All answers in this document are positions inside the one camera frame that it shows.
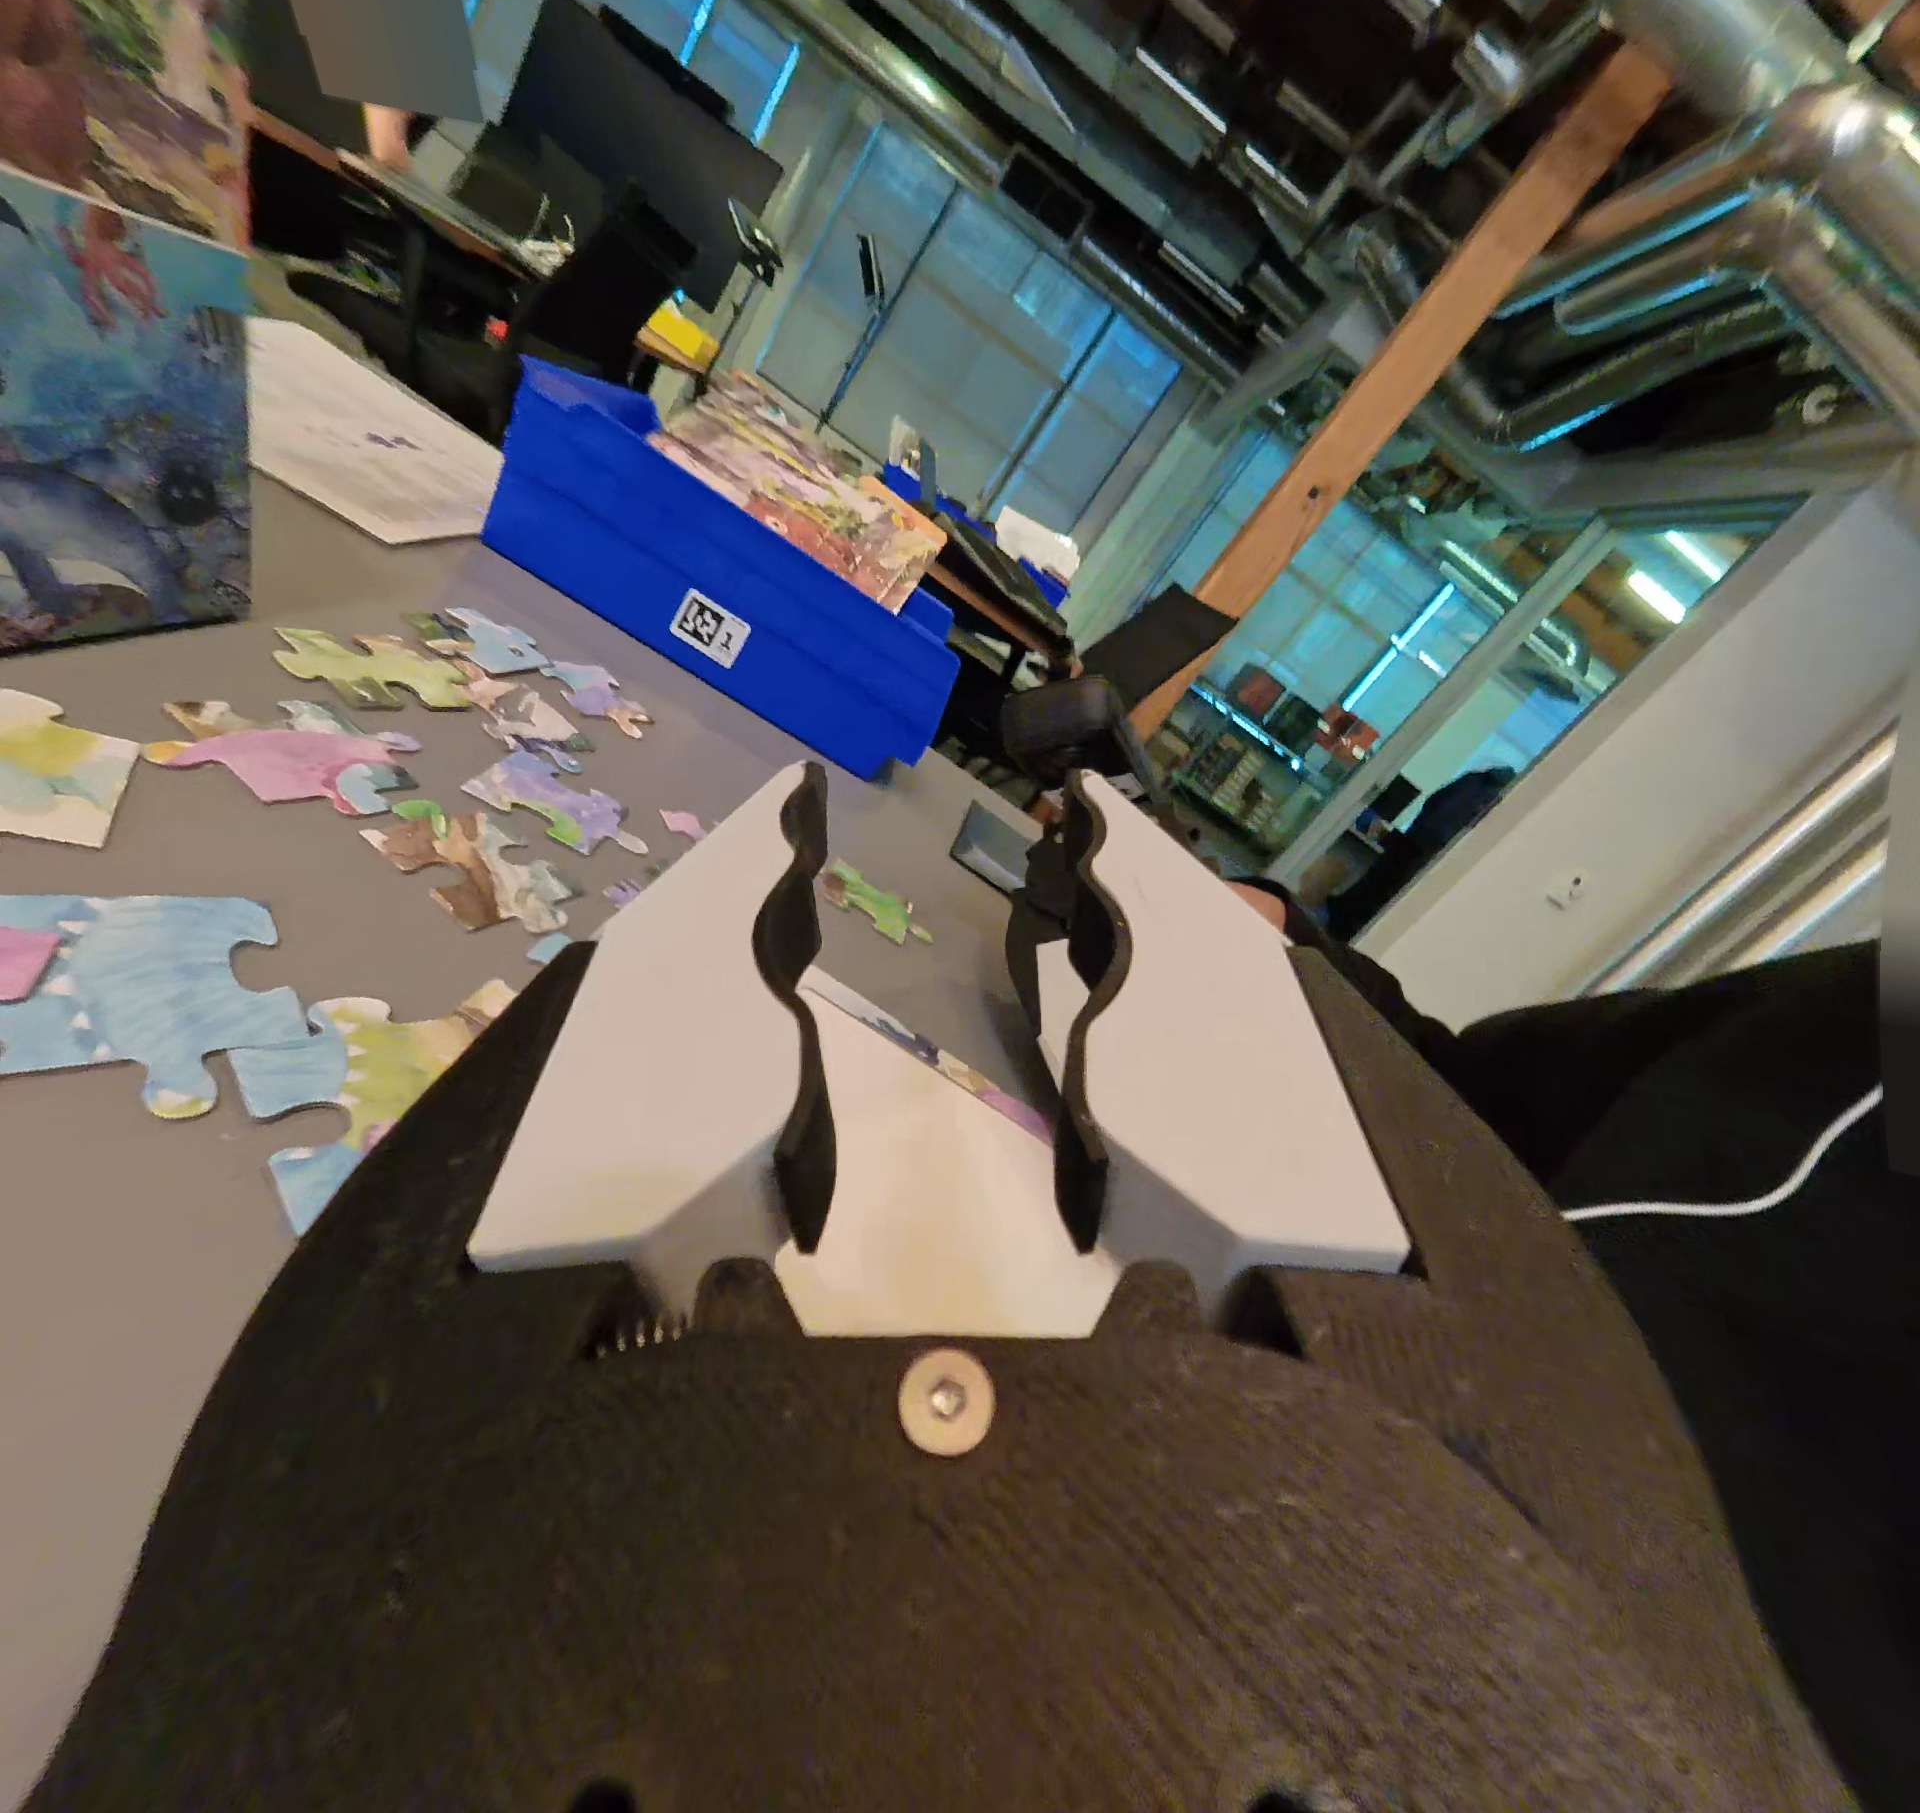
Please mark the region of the blue plastic bin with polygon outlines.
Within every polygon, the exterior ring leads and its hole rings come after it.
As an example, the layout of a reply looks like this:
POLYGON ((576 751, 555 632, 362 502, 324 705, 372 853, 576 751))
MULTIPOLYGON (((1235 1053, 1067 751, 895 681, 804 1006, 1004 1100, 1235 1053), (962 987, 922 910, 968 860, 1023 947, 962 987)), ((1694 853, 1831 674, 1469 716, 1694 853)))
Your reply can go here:
POLYGON ((1034 561, 1018 529, 998 529, 992 522, 976 516, 965 502, 927 483, 912 465, 882 461, 880 479, 900 501, 925 510, 925 516, 946 517, 956 528, 949 534, 949 556, 965 556, 977 570, 989 570, 995 579, 1020 576, 1020 590, 1044 599, 1053 611, 1067 602, 1070 580, 1034 561))
POLYGON ((915 765, 956 681, 952 608, 882 608, 654 432, 648 394, 524 353, 484 546, 834 765, 915 765))

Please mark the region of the illustrated puzzle box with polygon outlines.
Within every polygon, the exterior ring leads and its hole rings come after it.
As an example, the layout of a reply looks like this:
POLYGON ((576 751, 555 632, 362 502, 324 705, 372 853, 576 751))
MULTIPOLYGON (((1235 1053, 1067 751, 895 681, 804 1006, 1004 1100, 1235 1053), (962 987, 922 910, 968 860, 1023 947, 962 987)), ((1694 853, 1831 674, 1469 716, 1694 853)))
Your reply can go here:
POLYGON ((2 653, 250 608, 247 0, 2 0, 2 653))

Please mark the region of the wooden post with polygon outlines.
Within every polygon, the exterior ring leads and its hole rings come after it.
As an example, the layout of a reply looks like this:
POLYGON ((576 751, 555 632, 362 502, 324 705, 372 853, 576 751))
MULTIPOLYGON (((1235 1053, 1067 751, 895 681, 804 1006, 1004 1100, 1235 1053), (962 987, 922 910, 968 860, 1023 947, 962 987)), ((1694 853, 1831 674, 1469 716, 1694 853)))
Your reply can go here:
POLYGON ((1260 602, 1523 267, 1620 163, 1667 88, 1667 69, 1641 45, 1627 40, 1606 58, 1213 561, 1195 586, 1202 604, 1235 626, 1260 602))

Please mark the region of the black office chair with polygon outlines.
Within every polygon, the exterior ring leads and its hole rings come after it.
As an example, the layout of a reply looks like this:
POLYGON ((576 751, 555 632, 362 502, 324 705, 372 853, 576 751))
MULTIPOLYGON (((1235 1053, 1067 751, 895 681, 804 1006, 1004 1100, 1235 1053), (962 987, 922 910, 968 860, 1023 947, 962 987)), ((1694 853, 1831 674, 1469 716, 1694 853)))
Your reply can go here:
POLYGON ((524 291, 505 333, 488 426, 502 440, 529 359, 560 362, 627 383, 648 318, 684 289, 699 248, 627 180, 600 227, 539 286, 524 291))
POLYGON ((1102 680, 1119 699, 1119 716, 1135 705, 1186 668, 1204 661, 1235 628, 1235 617, 1181 584, 1164 586, 1126 619, 1076 653, 1082 677, 1102 680))

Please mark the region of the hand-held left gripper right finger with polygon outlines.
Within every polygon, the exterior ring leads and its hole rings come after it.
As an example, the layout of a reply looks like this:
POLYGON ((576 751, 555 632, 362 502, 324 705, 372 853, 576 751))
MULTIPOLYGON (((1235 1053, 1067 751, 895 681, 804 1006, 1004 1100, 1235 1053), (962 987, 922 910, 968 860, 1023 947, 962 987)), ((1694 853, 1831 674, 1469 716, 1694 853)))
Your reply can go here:
POLYGON ((1079 1252, 1190 1276, 1398 1273, 1377 1154, 1284 932, 1134 799, 1067 778, 1056 1205, 1079 1252))

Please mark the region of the person's right forearm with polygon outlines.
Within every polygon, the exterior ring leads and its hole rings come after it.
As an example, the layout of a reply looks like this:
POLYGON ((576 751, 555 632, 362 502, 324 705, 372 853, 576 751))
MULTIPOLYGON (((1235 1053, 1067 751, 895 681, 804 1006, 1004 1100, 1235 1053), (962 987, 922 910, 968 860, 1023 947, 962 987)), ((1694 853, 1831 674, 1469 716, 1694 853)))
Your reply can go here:
POLYGON ((1542 1187, 1596 1215, 1776 1205, 1882 1096, 1878 939, 1450 1027, 1289 901, 1292 942, 1326 960, 1542 1187))

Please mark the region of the pile of jigsaw pieces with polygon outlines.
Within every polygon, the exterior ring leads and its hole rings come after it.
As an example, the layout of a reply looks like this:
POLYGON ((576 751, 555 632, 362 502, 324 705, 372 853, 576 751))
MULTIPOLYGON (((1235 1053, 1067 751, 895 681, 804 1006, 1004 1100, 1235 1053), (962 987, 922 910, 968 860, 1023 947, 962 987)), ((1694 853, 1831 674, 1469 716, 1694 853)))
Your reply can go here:
MULTIPOLYGON (((569 854, 614 848, 645 868, 606 889, 627 907, 663 874, 612 792, 585 787, 602 732, 639 741, 649 713, 593 661, 548 655, 478 608, 406 613, 406 635, 281 626, 275 668, 306 687, 250 717, 223 698, 163 699, 171 732, 137 741, 75 722, 59 699, 2 687, 2 839, 99 854, 137 768, 219 768, 260 808, 324 808, 385 869, 436 874, 430 890, 466 932, 524 932, 542 966, 569 945, 585 889, 512 832, 524 814, 569 854)), ((137 1106, 193 1124, 227 1072, 253 1124, 327 1109, 333 1132, 278 1148, 269 1179, 292 1232, 512 1002, 491 977, 453 1009, 397 1017, 382 994, 302 999, 247 983, 244 954, 281 942, 253 893, 2 889, 2 924, 59 930, 38 990, 2 1006, 2 1085, 137 1072, 137 1106)))

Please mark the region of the printed paper sheet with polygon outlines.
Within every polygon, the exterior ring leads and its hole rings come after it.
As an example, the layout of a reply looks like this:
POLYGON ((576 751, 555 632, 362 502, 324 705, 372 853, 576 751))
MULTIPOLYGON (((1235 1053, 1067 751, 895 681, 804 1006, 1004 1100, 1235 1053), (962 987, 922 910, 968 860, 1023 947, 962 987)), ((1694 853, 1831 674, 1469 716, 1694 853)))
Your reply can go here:
POLYGON ((253 468, 382 546, 481 535, 505 456, 315 331, 247 318, 253 468))

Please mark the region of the dark monitor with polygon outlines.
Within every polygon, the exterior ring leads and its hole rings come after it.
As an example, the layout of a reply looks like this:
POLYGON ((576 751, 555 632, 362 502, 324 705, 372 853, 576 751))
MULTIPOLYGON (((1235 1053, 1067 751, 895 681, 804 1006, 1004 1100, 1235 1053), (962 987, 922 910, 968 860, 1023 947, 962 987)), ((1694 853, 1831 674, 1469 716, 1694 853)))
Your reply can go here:
POLYGON ((691 248, 684 291, 704 309, 721 303, 743 262, 734 210, 755 222, 783 177, 779 157, 634 57, 581 0, 539 0, 497 131, 535 157, 566 155, 596 180, 602 209, 639 188, 691 248))

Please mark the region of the puzzle tray with painted border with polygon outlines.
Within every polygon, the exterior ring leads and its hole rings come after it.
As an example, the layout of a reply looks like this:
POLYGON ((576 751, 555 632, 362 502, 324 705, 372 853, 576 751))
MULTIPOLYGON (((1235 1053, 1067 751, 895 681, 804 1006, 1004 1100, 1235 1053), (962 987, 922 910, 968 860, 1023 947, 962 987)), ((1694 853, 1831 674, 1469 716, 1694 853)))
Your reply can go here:
POLYGON ((1031 1106, 810 968, 837 1178, 813 1252, 776 1273, 807 1334, 1085 1337, 1119 1267, 1082 1255, 1056 1206, 1031 1106))

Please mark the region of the dark storage shelf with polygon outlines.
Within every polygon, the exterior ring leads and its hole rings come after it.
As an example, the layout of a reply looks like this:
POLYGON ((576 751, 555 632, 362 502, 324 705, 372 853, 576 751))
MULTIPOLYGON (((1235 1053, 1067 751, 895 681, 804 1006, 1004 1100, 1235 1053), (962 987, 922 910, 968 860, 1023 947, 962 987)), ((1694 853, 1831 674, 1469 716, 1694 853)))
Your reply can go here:
POLYGON ((1195 677, 1164 731, 1183 747, 1171 792, 1265 854, 1298 839, 1381 745, 1372 722, 1316 705, 1265 663, 1229 684, 1195 677))

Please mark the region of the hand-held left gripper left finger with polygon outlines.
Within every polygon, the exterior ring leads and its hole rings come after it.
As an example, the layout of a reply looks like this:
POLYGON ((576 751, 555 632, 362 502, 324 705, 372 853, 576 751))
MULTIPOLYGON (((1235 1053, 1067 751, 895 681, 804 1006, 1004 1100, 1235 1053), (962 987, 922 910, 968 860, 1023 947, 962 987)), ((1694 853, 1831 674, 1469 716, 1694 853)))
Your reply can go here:
POLYGON ((773 774, 600 930, 469 1238, 487 1273, 704 1276, 810 1255, 834 1196, 821 956, 830 772, 773 774))

